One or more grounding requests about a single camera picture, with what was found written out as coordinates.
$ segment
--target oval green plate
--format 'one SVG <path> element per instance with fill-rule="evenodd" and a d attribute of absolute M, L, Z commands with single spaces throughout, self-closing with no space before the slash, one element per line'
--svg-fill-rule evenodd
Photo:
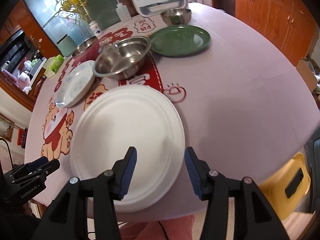
<path fill-rule="evenodd" d="M 192 25 L 172 25 L 150 36 L 151 50 L 168 57 L 182 57 L 194 54 L 210 43 L 210 34 Z"/>

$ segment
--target stainless steel bowl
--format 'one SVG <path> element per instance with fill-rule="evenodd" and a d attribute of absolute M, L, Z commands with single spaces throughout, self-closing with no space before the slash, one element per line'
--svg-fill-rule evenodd
<path fill-rule="evenodd" d="M 86 39 L 84 42 L 82 42 L 82 44 L 80 44 L 76 48 L 76 50 L 73 52 L 72 56 L 76 57 L 80 53 L 85 52 L 96 40 L 98 40 L 98 38 L 96 36 L 93 36 L 93 37 Z"/>
<path fill-rule="evenodd" d="M 191 10 L 187 8 L 169 9 L 160 15 L 167 25 L 187 24 L 191 20 Z"/>
<path fill-rule="evenodd" d="M 144 66 L 150 48 L 150 39 L 143 36 L 133 36 L 110 44 L 96 59 L 93 73 L 114 80 L 130 78 Z"/>

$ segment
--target screw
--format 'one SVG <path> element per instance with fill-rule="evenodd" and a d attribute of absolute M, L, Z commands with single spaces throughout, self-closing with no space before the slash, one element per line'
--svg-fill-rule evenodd
<path fill-rule="evenodd" d="M 78 178 L 77 178 L 77 177 L 72 177 L 72 178 L 69 180 L 69 182 L 70 182 L 71 184 L 76 184 L 76 183 L 78 182 Z"/>
<path fill-rule="evenodd" d="M 104 173 L 103 173 L 104 176 L 106 177 L 110 177 L 113 175 L 113 171 L 112 170 L 106 170 Z"/>
<path fill-rule="evenodd" d="M 215 171 L 215 170 L 210 170 L 209 171 L 209 175 L 212 176 L 212 177 L 216 177 L 218 176 L 219 172 Z"/>
<path fill-rule="evenodd" d="M 252 179 L 249 178 L 249 177 L 245 177 L 245 178 L 243 179 L 243 181 L 244 181 L 246 184 L 251 184 L 251 183 L 252 183 Z"/>

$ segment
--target yellow stool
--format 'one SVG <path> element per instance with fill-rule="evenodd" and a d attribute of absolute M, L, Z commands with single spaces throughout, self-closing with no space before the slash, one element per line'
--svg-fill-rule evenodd
<path fill-rule="evenodd" d="M 280 220 L 285 220 L 308 192 L 310 182 L 304 155 L 297 153 L 259 188 Z"/>

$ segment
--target pink tablecloth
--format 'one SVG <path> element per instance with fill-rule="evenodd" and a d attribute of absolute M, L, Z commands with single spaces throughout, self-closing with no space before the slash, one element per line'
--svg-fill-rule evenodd
<path fill-rule="evenodd" d="M 259 184 L 303 146 L 320 116 L 291 63 L 239 20 L 202 4 L 189 7 L 193 12 L 190 23 L 211 35 L 207 50 L 185 58 L 153 54 L 138 76 L 120 83 L 107 78 L 97 81 L 87 98 L 66 114 L 57 113 L 53 103 L 59 81 L 70 72 L 73 60 L 66 60 L 45 81 L 32 114 L 25 161 L 39 158 L 44 151 L 50 158 L 59 158 L 61 167 L 48 177 L 47 189 L 35 197 L 37 201 L 50 204 L 72 176 L 68 154 L 72 130 L 97 96 L 118 85 L 144 84 L 163 92 L 181 116 L 186 146 L 229 178 L 250 176 Z M 159 15 L 136 16 L 127 25 L 108 28 L 101 38 L 114 42 L 163 27 Z M 52 131 L 46 139 L 44 126 L 51 126 L 48 130 Z M 205 205 L 194 195 L 183 165 L 175 184 L 159 202 L 139 212 L 117 215 L 118 221 L 166 220 L 195 213 Z"/>

